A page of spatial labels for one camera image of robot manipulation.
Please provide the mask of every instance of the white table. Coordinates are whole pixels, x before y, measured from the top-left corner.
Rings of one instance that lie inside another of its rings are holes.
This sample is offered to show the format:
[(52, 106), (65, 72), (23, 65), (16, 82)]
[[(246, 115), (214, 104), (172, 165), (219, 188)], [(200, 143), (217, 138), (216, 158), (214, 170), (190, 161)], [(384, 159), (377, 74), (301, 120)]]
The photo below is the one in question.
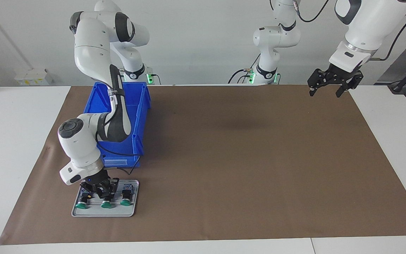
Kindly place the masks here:
[[(11, 190), (0, 200), (0, 234), (54, 123), (69, 87), (0, 88), (0, 182)], [(406, 98), (387, 87), (351, 91), (377, 141), (406, 188)], [(7, 190), (0, 190), (0, 196)], [(406, 253), (406, 236), (155, 243), (33, 244), (0, 246), (0, 253), (95, 250), (132, 253)]]

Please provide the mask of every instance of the brown table mat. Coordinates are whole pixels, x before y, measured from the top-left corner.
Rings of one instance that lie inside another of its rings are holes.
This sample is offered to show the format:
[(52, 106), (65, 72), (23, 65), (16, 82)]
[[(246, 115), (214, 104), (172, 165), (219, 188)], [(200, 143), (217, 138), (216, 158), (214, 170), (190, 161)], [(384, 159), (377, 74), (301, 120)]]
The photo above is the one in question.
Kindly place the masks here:
[(72, 87), (0, 244), (406, 235), (406, 191), (336, 89), (150, 87), (141, 167), (110, 171), (140, 181), (136, 213), (73, 218), (56, 131), (91, 87)]

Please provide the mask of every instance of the blue crate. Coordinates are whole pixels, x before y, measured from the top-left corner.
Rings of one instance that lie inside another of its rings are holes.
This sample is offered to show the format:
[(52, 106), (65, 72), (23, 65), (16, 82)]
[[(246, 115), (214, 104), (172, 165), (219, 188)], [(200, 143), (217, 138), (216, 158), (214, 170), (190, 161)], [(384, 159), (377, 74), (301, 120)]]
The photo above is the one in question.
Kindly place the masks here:
[[(126, 109), (131, 121), (131, 135), (120, 143), (100, 142), (100, 145), (107, 150), (137, 156), (120, 156), (109, 153), (98, 147), (103, 156), (106, 167), (133, 167), (141, 155), (143, 155), (143, 129), (147, 119), (147, 111), (151, 108), (151, 98), (145, 82), (123, 82), (125, 91)], [(107, 94), (107, 86), (96, 82), (90, 93), (84, 113), (110, 112), (111, 105)]]

